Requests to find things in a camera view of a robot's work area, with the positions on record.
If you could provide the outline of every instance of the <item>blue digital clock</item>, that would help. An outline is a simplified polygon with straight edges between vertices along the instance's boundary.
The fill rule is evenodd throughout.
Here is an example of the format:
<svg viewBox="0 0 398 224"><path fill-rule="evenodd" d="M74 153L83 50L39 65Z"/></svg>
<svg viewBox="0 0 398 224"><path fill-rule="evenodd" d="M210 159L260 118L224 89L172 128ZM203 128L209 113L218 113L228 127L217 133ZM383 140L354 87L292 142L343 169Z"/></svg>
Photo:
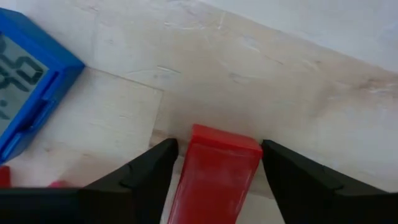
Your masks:
<svg viewBox="0 0 398 224"><path fill-rule="evenodd" d="M84 67L26 16L0 8L0 164L29 145Z"/></svg>

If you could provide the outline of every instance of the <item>scratch mark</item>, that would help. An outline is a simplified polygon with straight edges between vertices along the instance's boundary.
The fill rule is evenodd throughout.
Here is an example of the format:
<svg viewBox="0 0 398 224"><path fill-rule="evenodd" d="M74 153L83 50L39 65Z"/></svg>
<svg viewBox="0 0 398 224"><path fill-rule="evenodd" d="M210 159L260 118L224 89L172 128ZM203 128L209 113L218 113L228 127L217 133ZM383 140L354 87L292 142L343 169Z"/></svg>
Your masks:
<svg viewBox="0 0 398 224"><path fill-rule="evenodd" d="M358 89L366 90L369 93L375 95L391 95L394 98L398 98L397 79L383 80L378 78L370 78L366 82L362 83Z"/></svg>
<svg viewBox="0 0 398 224"><path fill-rule="evenodd" d="M75 6L78 9L81 9L86 12L99 12L99 6L98 3L90 4L90 3L81 3L79 0L74 0L71 2L73 6Z"/></svg>
<svg viewBox="0 0 398 224"><path fill-rule="evenodd" d="M157 68L162 70L162 71L172 72L172 73L176 73L176 74L181 74L181 72L179 72L177 70L174 70L174 69L171 69L171 68L167 68L167 67L164 67L164 66L158 65Z"/></svg>
<svg viewBox="0 0 398 224"><path fill-rule="evenodd" d="M130 71L130 72L127 72L127 75L135 74L135 73L139 73L139 72L156 72L156 69L140 69L140 70Z"/></svg>
<svg viewBox="0 0 398 224"><path fill-rule="evenodd" d="M217 29L221 29L221 27L223 26L225 14L226 14L226 12L223 12L223 15L221 16L220 23L218 24Z"/></svg>
<svg viewBox="0 0 398 224"><path fill-rule="evenodd" d="M250 82L250 78L248 77L243 77L242 75L238 75L236 73L230 73L228 75L232 81L238 84L247 84Z"/></svg>
<svg viewBox="0 0 398 224"><path fill-rule="evenodd" d="M193 27L184 27L184 26L181 26L181 25L178 25L178 24L174 24L174 23L171 23L171 22L164 22L164 25L167 26L167 27L173 28L173 29L180 29L180 30L203 30L203 29L206 28L205 26L202 26L202 25L198 25L196 27L195 26L193 26Z"/></svg>
<svg viewBox="0 0 398 224"><path fill-rule="evenodd" d="M281 62L281 61L278 61L278 60L276 60L276 59L274 59L274 58L272 58L272 57L270 57L270 56L268 56L268 55L263 55L266 59L268 59L268 60L271 60L271 61L274 61L274 62L276 62L276 63L278 63L278 64L280 64L280 65L285 65L283 62Z"/></svg>
<svg viewBox="0 0 398 224"><path fill-rule="evenodd" d="M94 24L95 24L95 28L94 28L94 30L93 30L93 33L92 33L92 35L91 35L91 37L90 37L90 40L91 40L91 45L90 45L90 54L91 54L91 57L94 57L94 55L95 55L95 53L96 53L96 44L97 44L97 36L98 36L98 32L99 32L99 30L98 30L98 23L99 23L99 21L100 21L100 15L99 14L97 14L97 15L95 15L95 18L94 18Z"/></svg>
<svg viewBox="0 0 398 224"><path fill-rule="evenodd" d="M312 68L314 71L319 72L319 67L318 67L317 64L312 63L312 62L310 62L310 61L308 61L308 60L305 60L305 59L303 59L302 62L303 62L307 67L310 67L310 68Z"/></svg>
<svg viewBox="0 0 398 224"><path fill-rule="evenodd" d="M251 50L254 50L254 51L260 53L260 50L259 50L259 48L258 48L259 42L258 42L255 38L253 38L253 37L246 36L246 35L242 36L242 38L241 38L241 44L242 44L243 46L245 46L245 47L251 49Z"/></svg>

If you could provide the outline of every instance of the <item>red plastic block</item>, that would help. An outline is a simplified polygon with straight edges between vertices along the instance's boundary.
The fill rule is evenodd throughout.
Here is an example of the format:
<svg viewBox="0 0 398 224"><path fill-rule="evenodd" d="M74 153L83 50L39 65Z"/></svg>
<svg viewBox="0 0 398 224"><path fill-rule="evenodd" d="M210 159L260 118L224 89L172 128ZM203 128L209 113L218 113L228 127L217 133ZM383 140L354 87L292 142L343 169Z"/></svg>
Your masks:
<svg viewBox="0 0 398 224"><path fill-rule="evenodd" d="M64 180L57 180L55 182L52 182L49 186L49 188L66 188L69 187L68 182Z"/></svg>
<svg viewBox="0 0 398 224"><path fill-rule="evenodd" d="M10 188L11 187L11 171L8 166L0 166L0 187Z"/></svg>
<svg viewBox="0 0 398 224"><path fill-rule="evenodd" d="M261 158L252 138L194 125L169 224L234 224Z"/></svg>

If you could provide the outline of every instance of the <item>digital clock display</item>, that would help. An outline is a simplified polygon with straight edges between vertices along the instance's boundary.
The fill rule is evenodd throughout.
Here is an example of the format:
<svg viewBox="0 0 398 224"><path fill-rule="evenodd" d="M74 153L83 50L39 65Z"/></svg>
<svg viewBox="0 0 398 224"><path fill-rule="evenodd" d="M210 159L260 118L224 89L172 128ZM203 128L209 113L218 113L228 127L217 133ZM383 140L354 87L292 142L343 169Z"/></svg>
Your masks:
<svg viewBox="0 0 398 224"><path fill-rule="evenodd" d="M0 34L0 135L48 70L14 41Z"/></svg>

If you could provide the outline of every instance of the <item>white tile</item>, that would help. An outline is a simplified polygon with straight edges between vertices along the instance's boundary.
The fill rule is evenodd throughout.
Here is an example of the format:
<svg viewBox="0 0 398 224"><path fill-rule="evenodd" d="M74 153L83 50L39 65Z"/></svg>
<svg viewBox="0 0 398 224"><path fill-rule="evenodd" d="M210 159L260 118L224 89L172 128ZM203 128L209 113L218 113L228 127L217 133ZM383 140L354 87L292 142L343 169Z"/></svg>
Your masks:
<svg viewBox="0 0 398 224"><path fill-rule="evenodd" d="M162 93L86 69L32 145L9 164L15 185L88 184L148 149Z"/></svg>
<svg viewBox="0 0 398 224"><path fill-rule="evenodd" d="M92 1L16 0L24 13L85 63L93 55L96 3Z"/></svg>
<svg viewBox="0 0 398 224"><path fill-rule="evenodd" d="M119 76L156 66L162 26L145 2L104 0L98 4L90 66Z"/></svg>

